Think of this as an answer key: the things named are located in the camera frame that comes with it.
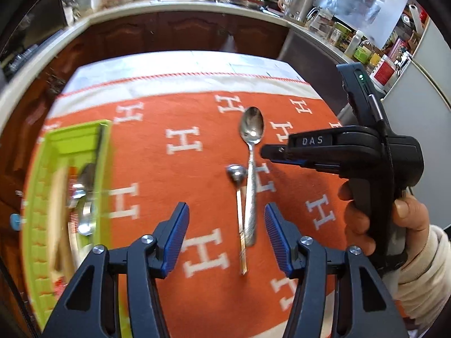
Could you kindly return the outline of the cream sleeve forearm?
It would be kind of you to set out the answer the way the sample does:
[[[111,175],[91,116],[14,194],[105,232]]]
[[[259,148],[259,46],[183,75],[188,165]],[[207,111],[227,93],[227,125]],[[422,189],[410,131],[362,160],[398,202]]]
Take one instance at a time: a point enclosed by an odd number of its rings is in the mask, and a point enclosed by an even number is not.
[[[432,225],[423,250],[401,269],[394,299],[415,324],[427,328],[450,298],[450,241]]]

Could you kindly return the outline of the right hand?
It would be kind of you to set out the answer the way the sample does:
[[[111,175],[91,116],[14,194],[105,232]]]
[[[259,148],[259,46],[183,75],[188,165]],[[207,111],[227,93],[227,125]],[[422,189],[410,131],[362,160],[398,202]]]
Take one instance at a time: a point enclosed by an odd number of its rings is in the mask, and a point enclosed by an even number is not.
[[[359,246],[365,255],[371,255],[376,242],[368,235],[370,220],[355,206],[349,182],[339,188],[338,197],[348,201],[344,212],[345,234],[349,245]],[[426,205],[412,195],[394,201],[391,211],[392,221],[398,227],[406,228],[407,263],[410,263],[426,246],[430,219]]]

